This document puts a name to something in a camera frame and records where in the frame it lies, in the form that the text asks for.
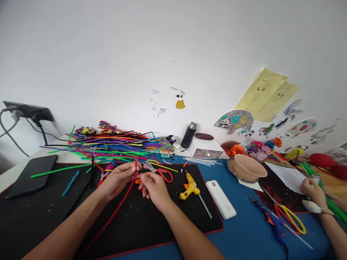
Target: black thermos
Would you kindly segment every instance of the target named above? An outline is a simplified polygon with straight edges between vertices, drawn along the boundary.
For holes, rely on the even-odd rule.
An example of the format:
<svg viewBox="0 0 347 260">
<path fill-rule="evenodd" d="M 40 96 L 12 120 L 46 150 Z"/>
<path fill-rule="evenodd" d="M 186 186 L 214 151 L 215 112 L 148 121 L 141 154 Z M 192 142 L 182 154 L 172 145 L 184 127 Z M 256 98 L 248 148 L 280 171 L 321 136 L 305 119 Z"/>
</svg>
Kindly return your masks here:
<svg viewBox="0 0 347 260">
<path fill-rule="evenodd" d="M 183 148 L 188 148 L 193 141 L 194 134 L 196 132 L 196 123 L 191 122 L 187 127 L 187 131 L 184 134 L 181 146 Z"/>
</svg>

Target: black phone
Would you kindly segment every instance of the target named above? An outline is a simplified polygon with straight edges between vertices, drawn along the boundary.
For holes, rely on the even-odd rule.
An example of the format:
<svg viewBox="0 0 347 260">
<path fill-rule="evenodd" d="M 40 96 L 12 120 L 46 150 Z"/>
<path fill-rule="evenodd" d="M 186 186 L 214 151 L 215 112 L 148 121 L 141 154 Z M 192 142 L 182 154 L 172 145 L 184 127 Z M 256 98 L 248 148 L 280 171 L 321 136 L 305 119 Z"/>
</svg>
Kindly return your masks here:
<svg viewBox="0 0 347 260">
<path fill-rule="evenodd" d="M 31 159 L 5 198 L 21 198 L 43 189 L 46 186 L 49 174 L 36 178 L 31 178 L 31 176 L 51 171 L 57 158 L 57 155 L 50 155 Z"/>
</svg>

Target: yellow paper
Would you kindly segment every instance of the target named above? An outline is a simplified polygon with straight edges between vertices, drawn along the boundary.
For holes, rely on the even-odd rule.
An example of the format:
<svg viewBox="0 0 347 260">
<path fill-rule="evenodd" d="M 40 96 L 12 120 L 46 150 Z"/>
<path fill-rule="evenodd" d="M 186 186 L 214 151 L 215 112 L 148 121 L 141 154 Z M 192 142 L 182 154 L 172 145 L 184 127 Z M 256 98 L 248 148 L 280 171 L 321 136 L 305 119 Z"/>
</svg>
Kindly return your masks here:
<svg viewBox="0 0 347 260">
<path fill-rule="evenodd" d="M 259 110 L 257 120 L 270 122 L 298 89 L 299 87 L 297 85 L 285 81 Z"/>
<path fill-rule="evenodd" d="M 255 79 L 235 109 L 251 112 L 254 120 L 260 120 L 260 109 L 288 77 L 265 68 Z"/>
</svg>

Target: white paper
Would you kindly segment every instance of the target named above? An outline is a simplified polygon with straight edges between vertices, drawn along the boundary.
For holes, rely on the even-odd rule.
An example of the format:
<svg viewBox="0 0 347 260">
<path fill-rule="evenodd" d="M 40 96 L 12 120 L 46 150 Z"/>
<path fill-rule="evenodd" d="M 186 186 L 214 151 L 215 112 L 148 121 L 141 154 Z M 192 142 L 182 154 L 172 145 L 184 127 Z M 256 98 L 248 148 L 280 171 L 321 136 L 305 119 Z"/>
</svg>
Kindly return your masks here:
<svg viewBox="0 0 347 260">
<path fill-rule="evenodd" d="M 270 169 L 283 181 L 283 183 L 290 188 L 292 191 L 303 195 L 300 191 L 300 184 L 306 178 L 301 172 L 294 168 L 286 168 L 277 166 L 271 163 L 267 163 L 266 165 L 270 167 Z"/>
<path fill-rule="evenodd" d="M 242 185 L 244 185 L 246 187 L 249 187 L 249 188 L 252 188 L 254 190 L 258 190 L 258 191 L 264 192 L 263 189 L 260 187 L 258 182 L 256 182 L 256 183 L 247 183 L 247 182 L 244 182 L 244 181 L 240 181 L 239 179 L 238 179 L 238 181 L 239 181 L 240 184 L 242 184 Z"/>
</svg>

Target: power cord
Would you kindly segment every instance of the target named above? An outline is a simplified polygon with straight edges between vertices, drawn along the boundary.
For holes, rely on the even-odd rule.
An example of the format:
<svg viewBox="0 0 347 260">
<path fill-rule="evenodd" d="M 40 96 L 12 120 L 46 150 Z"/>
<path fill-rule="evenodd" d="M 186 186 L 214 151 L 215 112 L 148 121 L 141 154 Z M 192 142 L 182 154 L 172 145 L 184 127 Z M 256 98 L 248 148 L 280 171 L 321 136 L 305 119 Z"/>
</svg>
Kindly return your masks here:
<svg viewBox="0 0 347 260">
<path fill-rule="evenodd" d="M 18 123 L 18 121 L 15 121 L 14 124 L 13 124 L 13 126 L 11 126 L 10 129 L 7 130 L 7 132 L 10 132 L 10 131 L 17 125 L 17 123 Z"/>
<path fill-rule="evenodd" d="M 40 132 L 39 130 L 37 130 L 37 129 L 33 126 L 33 124 L 30 123 L 30 121 L 29 121 L 29 119 L 28 119 L 27 117 L 26 117 L 25 119 L 28 121 L 28 123 L 31 125 L 31 127 L 32 127 L 36 132 L 42 134 L 42 132 Z M 46 134 L 51 135 L 51 136 L 53 136 L 55 139 L 60 140 L 60 141 L 66 141 L 66 140 L 59 139 L 59 138 L 57 138 L 56 136 L 54 136 L 54 135 L 52 135 L 52 134 L 49 134 L 49 133 L 44 133 L 44 134 L 45 134 L 45 135 L 46 135 Z"/>
<path fill-rule="evenodd" d="M 42 114 L 41 113 L 35 113 L 33 114 L 33 116 L 31 117 L 31 120 L 37 125 L 37 127 L 41 130 L 40 133 L 42 133 L 43 135 L 43 139 L 44 139 L 44 143 L 45 145 L 44 146 L 65 146 L 65 147 L 70 147 L 68 145 L 63 145 L 63 144 L 48 144 L 47 143 L 47 138 L 46 138 L 46 133 L 44 132 L 43 128 L 42 128 L 42 125 L 40 123 L 40 120 L 42 119 Z"/>
<path fill-rule="evenodd" d="M 11 138 L 11 140 L 14 142 L 14 144 L 18 147 L 19 150 L 21 150 L 22 153 L 24 153 L 27 157 L 29 157 L 29 155 L 23 151 L 23 149 L 17 144 L 17 142 L 13 139 L 13 137 L 10 135 L 9 131 L 12 130 L 14 128 L 14 126 L 12 126 L 9 130 L 6 130 L 6 128 L 4 127 L 4 124 L 1 120 L 1 116 L 4 112 L 6 111 L 13 111 L 12 113 L 12 117 L 14 118 L 14 120 L 16 121 L 14 126 L 18 123 L 19 121 L 19 117 L 23 116 L 23 112 L 18 110 L 17 106 L 11 105 L 8 106 L 7 108 L 4 108 L 3 110 L 1 110 L 0 112 L 0 125 L 3 128 L 5 134 L 8 135 L 9 138 Z"/>
</svg>

